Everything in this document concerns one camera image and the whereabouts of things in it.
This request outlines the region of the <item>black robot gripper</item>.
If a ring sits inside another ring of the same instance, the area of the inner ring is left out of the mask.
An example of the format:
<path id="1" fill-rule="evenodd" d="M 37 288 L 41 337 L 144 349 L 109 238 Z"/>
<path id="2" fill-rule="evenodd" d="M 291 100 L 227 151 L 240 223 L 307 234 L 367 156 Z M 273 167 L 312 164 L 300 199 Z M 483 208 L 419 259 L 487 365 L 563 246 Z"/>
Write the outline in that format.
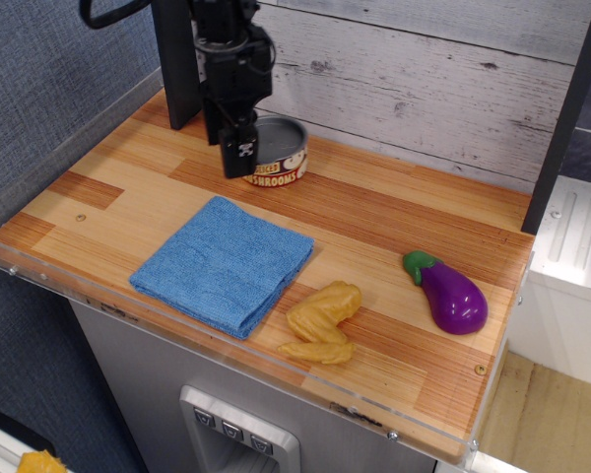
<path id="1" fill-rule="evenodd" d="M 259 151 L 255 106 L 272 94 L 274 43 L 196 45 L 203 56 L 200 93 L 208 141 L 220 143 L 226 178 L 252 175 Z"/>

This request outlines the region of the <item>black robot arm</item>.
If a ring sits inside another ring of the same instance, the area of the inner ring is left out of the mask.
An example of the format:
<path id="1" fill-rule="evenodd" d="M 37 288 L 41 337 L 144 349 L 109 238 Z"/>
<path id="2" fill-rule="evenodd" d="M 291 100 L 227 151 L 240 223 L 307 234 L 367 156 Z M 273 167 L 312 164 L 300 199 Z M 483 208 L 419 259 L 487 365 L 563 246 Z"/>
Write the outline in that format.
<path id="1" fill-rule="evenodd" d="M 260 148 L 255 106 L 273 92 L 274 42 L 252 22 L 255 1 L 191 1 L 189 8 L 209 144 L 220 147 L 227 178 L 251 175 Z"/>

